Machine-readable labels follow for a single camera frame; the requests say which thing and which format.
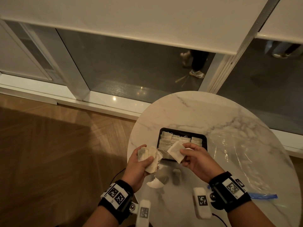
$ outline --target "clear plastic bag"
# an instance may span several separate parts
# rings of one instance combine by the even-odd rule
[[[238,133],[221,132],[209,134],[207,145],[212,157],[247,187],[252,199],[278,198],[272,191],[264,169],[262,143],[257,139],[239,136]]]

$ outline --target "wristband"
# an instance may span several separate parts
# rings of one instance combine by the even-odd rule
[[[214,177],[209,185],[214,191],[216,200],[223,204],[226,212],[251,201],[245,185],[228,171]]]
[[[129,207],[134,195],[132,187],[118,180],[111,184],[101,195],[98,206],[105,207],[117,220],[119,225],[129,216]]]

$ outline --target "cable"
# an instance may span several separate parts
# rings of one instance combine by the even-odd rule
[[[113,177],[113,179],[112,179],[112,181],[111,181],[111,183],[109,183],[110,185],[112,184],[112,182],[114,181],[114,179],[115,179],[115,177],[117,177],[118,176],[118,174],[116,174],[114,177]]]
[[[216,215],[216,214],[214,214],[214,213],[212,213],[212,215],[213,216],[216,216],[217,218],[219,218],[220,219],[220,221],[222,221],[223,222],[223,224],[227,227],[227,225],[225,224],[225,222],[221,219],[221,217],[219,217],[218,215]]]

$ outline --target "black tray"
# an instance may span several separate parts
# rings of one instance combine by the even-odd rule
[[[163,128],[160,129],[157,148],[159,147],[159,142],[160,142],[162,131],[170,132],[170,133],[173,133],[174,135],[179,135],[181,137],[187,136],[189,138],[195,137],[195,138],[202,139],[202,147],[207,150],[207,138],[206,138],[205,135],[192,133],[192,132],[188,132],[188,131],[174,130],[174,129],[170,129],[170,128],[166,128],[166,127],[163,127]],[[163,155],[163,158],[168,159],[168,160],[174,160],[169,154],[168,154],[168,156]]]

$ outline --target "white marble tabletop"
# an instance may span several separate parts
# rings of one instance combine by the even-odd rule
[[[157,146],[163,127],[206,135],[210,155],[249,191],[278,195],[278,199],[254,200],[277,227],[299,225],[301,192],[293,164],[278,138],[250,111],[211,93],[167,95],[151,104],[137,120],[128,143],[128,158],[142,144]],[[223,226],[216,217],[199,220],[195,216],[192,189],[206,187],[206,183],[176,162],[162,160],[161,167],[169,176],[167,184],[150,188],[146,183],[154,179],[152,174],[135,194],[138,201],[151,201],[150,222],[154,227]],[[172,180],[175,168],[181,170],[180,183]],[[211,210],[230,226],[225,211]]]

